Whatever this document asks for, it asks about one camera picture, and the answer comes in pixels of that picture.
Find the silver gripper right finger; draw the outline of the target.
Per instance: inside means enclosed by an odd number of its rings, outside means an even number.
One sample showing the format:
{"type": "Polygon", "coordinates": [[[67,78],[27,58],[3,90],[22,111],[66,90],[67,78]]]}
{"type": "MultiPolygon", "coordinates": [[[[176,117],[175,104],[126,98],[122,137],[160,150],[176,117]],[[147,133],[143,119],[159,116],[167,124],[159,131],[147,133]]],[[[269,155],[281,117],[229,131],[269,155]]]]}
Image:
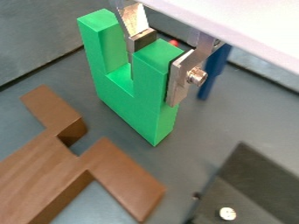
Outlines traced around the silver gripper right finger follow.
{"type": "Polygon", "coordinates": [[[187,97],[190,85],[200,87],[208,78],[202,69],[206,59],[223,47],[225,42],[203,31],[191,28],[187,43],[194,49],[186,51],[171,63],[166,102],[175,107],[187,97]]]}

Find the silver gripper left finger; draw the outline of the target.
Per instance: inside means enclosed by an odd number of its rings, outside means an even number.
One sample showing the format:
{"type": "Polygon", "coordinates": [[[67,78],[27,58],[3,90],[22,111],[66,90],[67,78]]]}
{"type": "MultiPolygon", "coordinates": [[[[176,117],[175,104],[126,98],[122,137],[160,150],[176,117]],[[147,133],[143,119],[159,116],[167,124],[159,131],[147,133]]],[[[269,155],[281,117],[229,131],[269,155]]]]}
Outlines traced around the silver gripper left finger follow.
{"type": "Polygon", "coordinates": [[[156,30],[150,27],[144,5],[135,0],[108,0],[120,23],[130,53],[156,41],[156,30]]]}

